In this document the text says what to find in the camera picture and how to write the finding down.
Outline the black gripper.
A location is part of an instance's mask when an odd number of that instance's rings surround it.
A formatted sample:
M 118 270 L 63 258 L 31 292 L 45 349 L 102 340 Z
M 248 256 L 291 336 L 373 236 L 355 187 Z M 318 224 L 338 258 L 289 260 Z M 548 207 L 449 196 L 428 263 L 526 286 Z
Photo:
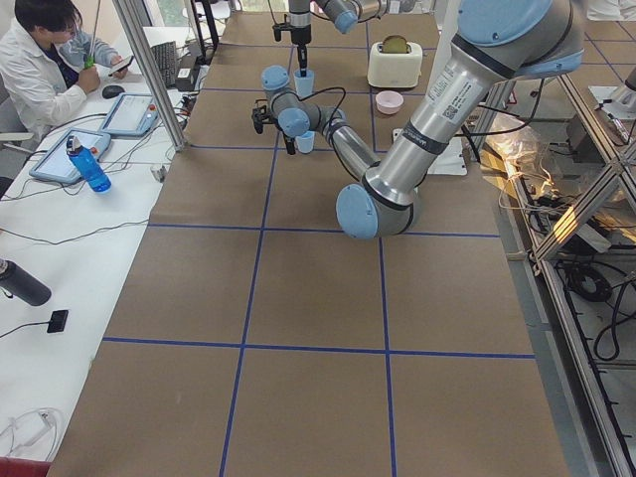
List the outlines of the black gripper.
M 272 123 L 283 133 L 288 155 L 296 154 L 295 137 L 298 136 L 298 116 L 296 114 L 272 117 Z
M 292 44 L 297 47 L 298 75 L 304 77 L 308 68 L 307 45 L 311 42 L 311 25 L 291 25 L 290 38 Z

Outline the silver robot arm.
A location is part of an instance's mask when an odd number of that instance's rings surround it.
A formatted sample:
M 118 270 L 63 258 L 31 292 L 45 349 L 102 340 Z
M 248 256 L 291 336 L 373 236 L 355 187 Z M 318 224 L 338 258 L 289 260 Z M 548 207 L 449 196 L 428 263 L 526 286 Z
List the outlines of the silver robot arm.
M 336 201 L 341 229 L 354 239 L 399 235 L 418 219 L 417 188 L 429 167 L 494 84 L 555 77 L 579 67 L 586 9 L 584 1 L 460 2 L 450 58 L 384 158 L 338 107 L 300 98 L 279 65 L 261 74 L 266 103 L 252 111 L 254 129 L 276 126 L 289 152 L 294 138 L 322 134 L 356 180 Z
M 296 48 L 298 68 L 303 78 L 308 74 L 307 46 L 312 40 L 311 1 L 289 1 L 288 13 L 284 15 L 282 23 L 272 26 L 274 40 L 280 41 L 283 32 L 290 34 L 291 42 Z M 358 24 L 380 19 L 389 13 L 398 13 L 401 1 L 346 1 L 327 0 L 315 1 L 335 29 L 341 34 L 351 32 Z

